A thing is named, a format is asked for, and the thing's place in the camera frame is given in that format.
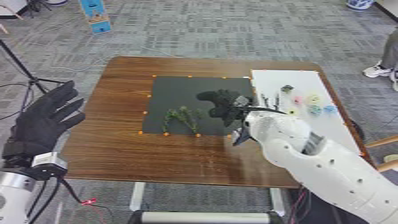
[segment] black cable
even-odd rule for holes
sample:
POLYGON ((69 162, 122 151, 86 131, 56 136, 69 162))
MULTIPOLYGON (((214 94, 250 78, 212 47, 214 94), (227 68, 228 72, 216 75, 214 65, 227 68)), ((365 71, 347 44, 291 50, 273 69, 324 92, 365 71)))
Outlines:
POLYGON ((310 208, 312 208, 312 195, 310 195, 310 191, 307 191, 307 194, 308 194, 308 202, 307 202, 307 206, 305 206, 305 212, 301 214, 301 217, 296 218, 296 223, 300 223, 300 221, 303 220, 303 218, 307 217, 307 214, 308 214, 308 211, 310 211, 310 208))
POLYGON ((301 206, 305 205, 305 211, 303 211, 303 213, 301 213, 301 216, 296 217, 296 223, 300 223, 300 221, 303 220, 303 218, 305 218, 305 216, 307 216, 307 214, 308 214, 310 208, 312 208, 312 195, 310 195, 310 194, 312 194, 312 193, 310 193, 310 191, 307 190, 307 194, 305 194, 305 198, 307 198, 307 200, 305 200, 305 199, 303 199, 305 201, 301 200, 300 207, 298 207, 298 209, 296 209, 296 211, 294 211, 294 216, 296 216, 298 210, 300 210, 301 206))
MULTIPOLYGON (((296 201, 300 199, 300 195, 301 195, 301 191, 305 190, 303 186, 300 185, 300 190, 298 190, 298 194, 296 194, 296 201)), ((294 216, 294 210, 296 210, 296 206, 298 204, 292 203, 291 209, 289 209, 289 216, 287 216, 287 222, 291 220, 291 217, 294 216)))
MULTIPOLYGON (((77 198, 76 192, 72 190, 72 187, 70 187, 65 179, 63 178, 58 178, 58 181, 60 181, 60 184, 65 187, 65 190, 69 191, 69 194, 70 194, 70 197, 72 197, 74 201, 77 202, 77 204, 81 204, 83 202, 81 202, 81 200, 77 198)), ((102 206, 102 205, 93 205, 93 204, 90 204, 88 206, 106 209, 108 214, 109 214, 109 217, 111 217, 111 223, 113 223, 115 217, 113 217, 113 212, 111 212, 109 208, 106 206, 102 206)))
POLYGON ((38 194, 37 194, 37 196, 35 196, 35 199, 33 199, 33 204, 31 204, 31 207, 29 207, 29 210, 28 210, 28 217, 29 217, 31 212, 33 212, 33 207, 35 207, 35 205, 37 205, 37 202, 38 202, 38 198, 40 198, 44 189, 45 189, 45 181, 44 181, 42 186, 40 186, 40 192, 38 192, 38 194))
POLYGON ((54 194, 56 194, 56 192, 58 192, 58 186, 60 186, 60 181, 56 180, 56 185, 54 185, 54 188, 53 188, 51 195, 49 195, 49 197, 47 197, 47 199, 45 199, 45 202, 44 202, 44 205, 42 205, 42 207, 40 207, 40 210, 37 211, 35 216, 33 216, 33 218, 31 218, 31 220, 29 220, 29 222, 28 222, 29 224, 33 224, 33 222, 37 221, 37 218, 38 218, 38 216, 40 216, 40 213, 42 213, 42 211, 45 210, 45 207, 47 207, 47 205, 49 205, 49 203, 51 203, 54 194))

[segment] green object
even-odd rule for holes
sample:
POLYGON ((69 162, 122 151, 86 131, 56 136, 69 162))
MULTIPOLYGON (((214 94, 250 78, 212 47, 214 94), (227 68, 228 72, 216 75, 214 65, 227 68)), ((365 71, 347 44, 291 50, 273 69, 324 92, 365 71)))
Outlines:
POLYGON ((170 121, 172 119, 175 119, 189 128, 193 134, 196 134, 198 131, 196 121, 202 119, 202 116, 204 116, 202 110, 195 109, 195 111, 191 111, 186 106, 180 106, 177 110, 168 109, 163 119, 163 127, 161 127, 163 132, 168 132, 170 121))
POLYGON ((282 91, 284 93, 289 93, 292 89, 294 89, 292 86, 291 86, 291 85, 285 85, 285 86, 280 88, 280 91, 282 91))

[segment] metal rod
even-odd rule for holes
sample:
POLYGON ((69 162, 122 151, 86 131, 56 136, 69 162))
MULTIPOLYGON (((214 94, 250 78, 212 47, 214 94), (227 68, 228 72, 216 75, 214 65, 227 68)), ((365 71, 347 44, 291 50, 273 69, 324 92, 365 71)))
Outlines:
POLYGON ((285 209, 282 205, 282 191, 278 188, 269 188, 269 199, 271 199, 271 211, 278 216, 284 216, 285 209))
POLYGON ((44 90, 40 84, 37 83, 37 78, 33 77, 31 73, 28 72, 28 69, 26 69, 24 65, 21 64, 21 61, 19 61, 19 59, 17 59, 17 57, 15 57, 15 55, 13 55, 13 53, 12 53, 12 51, 10 51, 8 47, 6 47, 6 45, 5 45, 1 39, 0 39, 0 46, 1 46, 1 48, 3 48, 5 53, 8 54, 8 56, 10 56, 10 58, 12 58, 12 61, 13 61, 13 63, 15 63, 15 65, 17 65, 17 67, 21 68, 21 71, 22 71, 24 74, 26 74, 28 79, 29 79, 31 82, 33 82, 33 85, 37 86, 37 88, 38 88, 42 94, 45 94, 45 90, 44 90))
POLYGON ((129 210, 131 211, 140 210, 143 191, 145 191, 145 183, 134 182, 132 195, 131 195, 131 201, 129 201, 129 210))
POLYGON ((53 82, 53 83, 56 83, 56 84, 63 84, 63 83, 65 83, 65 82, 60 82, 60 81, 56 81, 56 80, 42 79, 42 78, 38 78, 37 80, 42 81, 42 82, 53 82))
POLYGON ((198 212, 143 212, 141 223, 147 224, 269 224, 266 213, 198 213, 198 212))

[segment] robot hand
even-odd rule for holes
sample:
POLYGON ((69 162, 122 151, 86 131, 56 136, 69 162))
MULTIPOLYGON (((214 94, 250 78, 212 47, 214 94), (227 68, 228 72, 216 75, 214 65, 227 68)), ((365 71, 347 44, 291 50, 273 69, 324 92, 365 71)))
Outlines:
MULTIPOLYGON (((234 106, 241 98, 236 94, 220 98, 230 99, 225 104, 232 107, 230 114, 236 110, 244 112, 243 119, 237 117, 243 130, 237 142, 255 140, 264 159, 289 171, 296 182, 333 206, 371 224, 395 224, 398 188, 353 150, 312 133, 298 117, 250 105, 234 106)), ((223 107, 218 102, 212 100, 214 107, 223 107)), ((218 117, 230 119, 227 112, 218 117)))
POLYGON ((83 113, 67 118, 83 104, 83 99, 67 104, 77 95, 72 87, 72 81, 65 82, 38 98, 15 119, 3 147, 5 167, 29 166, 33 156, 53 151, 58 136, 85 119, 83 113))

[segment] chair leg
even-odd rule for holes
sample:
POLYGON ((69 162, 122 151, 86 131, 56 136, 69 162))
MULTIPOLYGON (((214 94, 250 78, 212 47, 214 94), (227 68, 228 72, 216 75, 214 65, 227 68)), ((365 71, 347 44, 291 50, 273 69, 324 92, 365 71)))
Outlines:
POLYGON ((383 172, 383 171, 387 171, 387 170, 390 170, 390 169, 394 169, 394 168, 398 168, 398 160, 388 161, 387 163, 379 164, 379 165, 376 166, 376 171, 378 171, 378 172, 383 172))
POLYGON ((379 145, 385 145, 385 144, 388 144, 388 143, 392 143, 395 141, 398 141, 398 135, 394 135, 394 136, 383 138, 381 140, 371 142, 369 144, 365 144, 365 148, 371 148, 371 147, 376 147, 379 145))
POLYGON ((0 23, 0 29, 1 29, 3 33, 8 34, 8 31, 6 31, 5 26, 3 26, 1 23, 0 23))

